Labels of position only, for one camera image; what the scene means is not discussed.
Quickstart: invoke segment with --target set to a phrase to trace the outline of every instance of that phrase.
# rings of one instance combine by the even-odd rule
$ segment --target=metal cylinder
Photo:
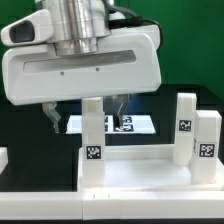
[[[103,0],[36,0],[51,12],[58,56],[97,51],[97,38],[110,34]]]

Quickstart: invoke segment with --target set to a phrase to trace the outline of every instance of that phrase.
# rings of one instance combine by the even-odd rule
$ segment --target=white pillar
[[[195,94],[178,94],[173,153],[173,163],[178,166],[188,166],[192,158],[196,104]]]
[[[82,100],[83,186],[104,184],[105,114],[103,98]]]
[[[217,111],[197,111],[192,184],[214,184],[222,117]]]

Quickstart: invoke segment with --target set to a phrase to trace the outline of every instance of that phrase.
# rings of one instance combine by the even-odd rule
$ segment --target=white paper
[[[82,133],[82,116],[71,116],[67,125],[67,134]],[[124,126],[114,128],[113,116],[105,117],[106,134],[155,134],[150,116],[124,116]]]

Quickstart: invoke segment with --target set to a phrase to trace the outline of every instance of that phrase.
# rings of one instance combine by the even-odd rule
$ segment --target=black table surface
[[[209,90],[195,85],[162,85],[155,93],[131,97],[127,114],[150,115],[156,128],[155,135],[106,135],[107,145],[173,144],[177,93],[196,93],[197,109],[217,110],[224,115],[224,102]],[[62,116],[81,115],[81,102],[60,102]],[[110,115],[117,108],[105,102],[104,110]],[[224,161],[223,134],[219,158]],[[55,134],[52,123],[41,105],[13,106],[0,96],[0,147],[8,148],[9,163],[0,176],[0,192],[69,192],[77,189],[78,151],[81,135]],[[136,223],[134,220],[117,221]],[[168,223],[161,220],[142,220],[141,223]],[[185,223],[189,220],[170,220]],[[223,223],[224,220],[197,220],[197,223]],[[39,223],[1,221],[0,223]],[[78,223],[52,221],[47,223]]]

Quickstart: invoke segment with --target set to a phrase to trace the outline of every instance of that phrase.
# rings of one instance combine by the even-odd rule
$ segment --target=green wall
[[[121,6],[128,2],[117,0]],[[224,100],[224,0],[130,2],[131,9],[157,20],[164,29],[164,45],[159,52],[163,83],[204,85]],[[1,0],[0,6],[0,28],[35,8],[32,0]],[[1,57],[5,50],[0,45]]]

